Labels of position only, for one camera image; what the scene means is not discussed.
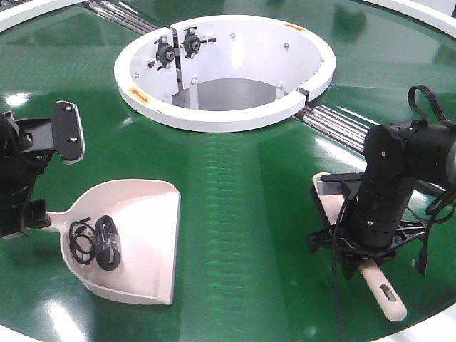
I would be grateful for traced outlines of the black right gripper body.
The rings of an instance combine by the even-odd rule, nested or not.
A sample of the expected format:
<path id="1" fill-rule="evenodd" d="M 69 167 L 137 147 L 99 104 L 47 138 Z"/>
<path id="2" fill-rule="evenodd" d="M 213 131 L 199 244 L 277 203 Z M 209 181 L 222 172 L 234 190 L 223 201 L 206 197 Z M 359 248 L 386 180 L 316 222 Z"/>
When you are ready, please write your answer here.
<path id="1" fill-rule="evenodd" d="M 415 239 L 422 239 L 426 229 L 427 226 L 420 222 L 401 221 L 388 247 L 372 249 L 355 243 L 353 238 L 349 237 L 346 224 L 337 222 L 311 233 L 308 237 L 308 245 L 311 253 L 321 248 L 335 249 L 336 256 L 341 262 L 343 276 L 349 280 L 355 270 L 368 259 L 372 259 L 377 265 L 393 260 L 400 247 Z"/>

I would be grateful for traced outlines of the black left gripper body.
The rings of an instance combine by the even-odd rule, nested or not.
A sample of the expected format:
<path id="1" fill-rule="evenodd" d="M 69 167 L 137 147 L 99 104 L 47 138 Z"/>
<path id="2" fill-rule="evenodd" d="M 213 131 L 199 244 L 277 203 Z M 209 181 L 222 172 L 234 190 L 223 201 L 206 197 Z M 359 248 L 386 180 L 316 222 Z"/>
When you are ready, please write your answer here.
<path id="1" fill-rule="evenodd" d="M 7 117 L 1 118 L 1 238 L 19 239 L 28 229 L 51 225 L 44 199 L 31 200 L 36 179 L 52 155 L 27 155 L 32 146 L 26 133 Z"/>

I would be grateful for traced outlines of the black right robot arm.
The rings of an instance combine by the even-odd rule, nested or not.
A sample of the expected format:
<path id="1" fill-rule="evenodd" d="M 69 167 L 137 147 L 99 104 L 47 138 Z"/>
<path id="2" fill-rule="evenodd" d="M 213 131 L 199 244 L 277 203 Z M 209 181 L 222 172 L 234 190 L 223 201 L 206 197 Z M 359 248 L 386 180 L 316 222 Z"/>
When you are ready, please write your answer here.
<path id="1" fill-rule="evenodd" d="M 311 251 L 332 248 L 346 279 L 367 259 L 383 264 L 399 247 L 421 239 L 418 273 L 425 274 L 428 237 L 439 213 L 455 206 L 455 126 L 403 121 L 372 127 L 364 140 L 364 172 L 323 174 L 312 195 L 336 221 L 310 234 Z M 444 188 L 425 210 L 428 221 L 404 222 L 418 181 Z"/>

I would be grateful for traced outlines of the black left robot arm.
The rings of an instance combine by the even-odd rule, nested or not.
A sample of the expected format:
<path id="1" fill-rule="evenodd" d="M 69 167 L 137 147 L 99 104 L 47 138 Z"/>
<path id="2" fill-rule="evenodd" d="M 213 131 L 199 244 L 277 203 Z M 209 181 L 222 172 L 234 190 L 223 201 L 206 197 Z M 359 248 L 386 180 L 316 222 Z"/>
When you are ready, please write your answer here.
<path id="1" fill-rule="evenodd" d="M 31 200 L 36 179 L 51 161 L 52 152 L 34 150 L 32 128 L 12 111 L 1 114 L 1 238 L 20 239 L 29 229 L 51 225 L 44 199 Z"/>

